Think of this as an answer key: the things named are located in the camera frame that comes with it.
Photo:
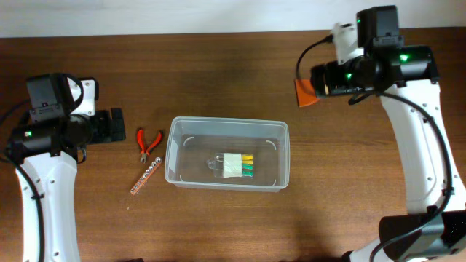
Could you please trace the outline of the orange scraper with wooden handle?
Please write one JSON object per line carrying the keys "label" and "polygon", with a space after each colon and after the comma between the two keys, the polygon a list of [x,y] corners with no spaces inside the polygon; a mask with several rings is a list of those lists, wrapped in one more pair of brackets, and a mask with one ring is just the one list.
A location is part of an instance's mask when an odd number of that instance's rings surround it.
{"label": "orange scraper with wooden handle", "polygon": [[325,95],[317,93],[310,79],[294,79],[294,87],[299,108],[314,105],[326,98]]}

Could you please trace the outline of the clear case of screwdrivers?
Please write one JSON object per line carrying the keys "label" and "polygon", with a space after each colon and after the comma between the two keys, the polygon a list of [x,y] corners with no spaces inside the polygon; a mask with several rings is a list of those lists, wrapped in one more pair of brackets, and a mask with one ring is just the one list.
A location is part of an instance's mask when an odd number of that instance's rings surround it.
{"label": "clear case of screwdrivers", "polygon": [[207,165],[217,178],[252,178],[254,156],[240,153],[216,153]]}

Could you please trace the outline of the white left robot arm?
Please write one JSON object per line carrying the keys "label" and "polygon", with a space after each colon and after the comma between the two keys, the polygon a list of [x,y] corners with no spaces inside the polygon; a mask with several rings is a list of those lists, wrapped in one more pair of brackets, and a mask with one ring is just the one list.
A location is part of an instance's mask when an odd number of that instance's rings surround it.
{"label": "white left robot arm", "polygon": [[126,138],[120,108],[98,110],[99,83],[55,73],[26,81],[30,110],[5,150],[23,204],[23,260],[79,261],[74,185],[87,147]]}

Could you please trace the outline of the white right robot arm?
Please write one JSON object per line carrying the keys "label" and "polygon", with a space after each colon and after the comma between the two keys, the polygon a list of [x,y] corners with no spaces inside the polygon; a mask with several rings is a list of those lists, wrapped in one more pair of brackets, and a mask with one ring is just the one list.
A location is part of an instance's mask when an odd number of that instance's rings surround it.
{"label": "white right robot arm", "polygon": [[408,46],[396,6],[359,11],[327,37],[337,59],[311,70],[318,98],[350,104],[376,96],[398,144],[406,185],[405,215],[385,216],[378,237],[345,261],[431,261],[465,248],[465,186],[457,172],[440,103],[432,50]]}

